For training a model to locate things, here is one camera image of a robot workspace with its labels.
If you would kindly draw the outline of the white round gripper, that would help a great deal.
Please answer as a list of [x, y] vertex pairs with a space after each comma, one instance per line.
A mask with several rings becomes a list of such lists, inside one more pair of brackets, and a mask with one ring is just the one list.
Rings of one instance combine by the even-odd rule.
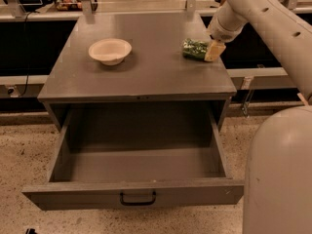
[[229, 4], [219, 7], [208, 26], [208, 32], [214, 40], [208, 45], [204, 61], [217, 60], [226, 49], [224, 43], [232, 42], [244, 26], [245, 20], [235, 13]]

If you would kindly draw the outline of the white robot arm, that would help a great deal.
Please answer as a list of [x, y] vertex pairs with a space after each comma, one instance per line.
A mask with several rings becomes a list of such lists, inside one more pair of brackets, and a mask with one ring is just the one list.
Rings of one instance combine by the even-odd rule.
[[312, 234], [312, 27], [280, 0], [225, 0], [209, 25], [217, 42], [250, 24], [281, 64], [254, 72], [260, 89], [294, 88], [304, 104], [257, 129], [248, 152], [242, 234]]

